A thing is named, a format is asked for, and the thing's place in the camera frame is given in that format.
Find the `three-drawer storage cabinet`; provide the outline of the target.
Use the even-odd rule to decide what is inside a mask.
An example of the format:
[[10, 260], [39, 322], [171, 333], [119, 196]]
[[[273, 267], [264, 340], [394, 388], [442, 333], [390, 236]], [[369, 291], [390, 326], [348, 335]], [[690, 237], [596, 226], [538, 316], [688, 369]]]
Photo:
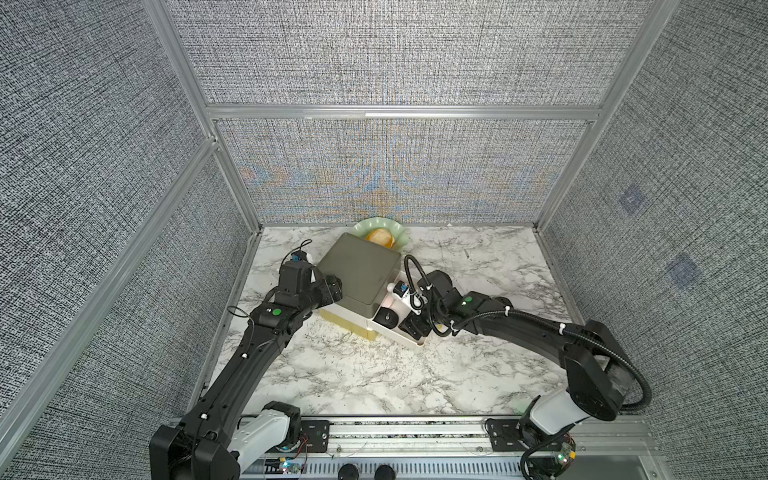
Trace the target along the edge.
[[326, 275], [341, 283], [342, 299], [323, 307], [318, 315], [359, 337], [374, 341], [371, 325], [388, 293], [387, 285], [399, 275], [401, 253], [351, 233], [343, 233], [319, 262]]

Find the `black computer mouse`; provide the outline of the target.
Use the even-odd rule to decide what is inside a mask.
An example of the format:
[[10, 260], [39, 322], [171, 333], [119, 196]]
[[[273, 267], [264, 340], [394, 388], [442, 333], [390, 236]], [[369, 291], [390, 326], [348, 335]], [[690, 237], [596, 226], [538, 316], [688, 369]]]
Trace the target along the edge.
[[387, 329], [394, 329], [400, 322], [397, 312], [388, 307], [380, 307], [373, 321]]

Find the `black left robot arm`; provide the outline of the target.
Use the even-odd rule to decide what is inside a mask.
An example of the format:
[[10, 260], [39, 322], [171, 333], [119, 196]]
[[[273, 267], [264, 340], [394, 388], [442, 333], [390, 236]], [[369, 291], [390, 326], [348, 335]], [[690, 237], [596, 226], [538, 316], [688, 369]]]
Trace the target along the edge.
[[290, 260], [279, 281], [247, 316], [238, 348], [203, 397], [149, 443], [154, 479], [237, 479], [275, 447], [299, 439], [299, 408], [271, 402], [245, 426], [244, 409], [263, 375], [311, 314], [342, 298], [342, 282], [307, 260]]

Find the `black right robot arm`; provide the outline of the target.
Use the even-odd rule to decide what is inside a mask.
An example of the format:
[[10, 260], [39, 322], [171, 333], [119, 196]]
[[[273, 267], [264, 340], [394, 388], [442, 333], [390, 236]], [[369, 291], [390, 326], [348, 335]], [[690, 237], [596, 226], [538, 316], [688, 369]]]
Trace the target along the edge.
[[440, 270], [419, 280], [398, 280], [388, 289], [409, 310], [402, 329], [417, 339], [430, 333], [446, 338], [462, 332], [494, 337], [565, 371], [564, 387], [536, 397], [529, 405], [521, 419], [523, 429], [552, 436], [585, 419], [613, 421], [651, 403], [650, 383], [601, 322], [557, 322], [519, 310], [502, 296], [478, 291], [462, 294]]

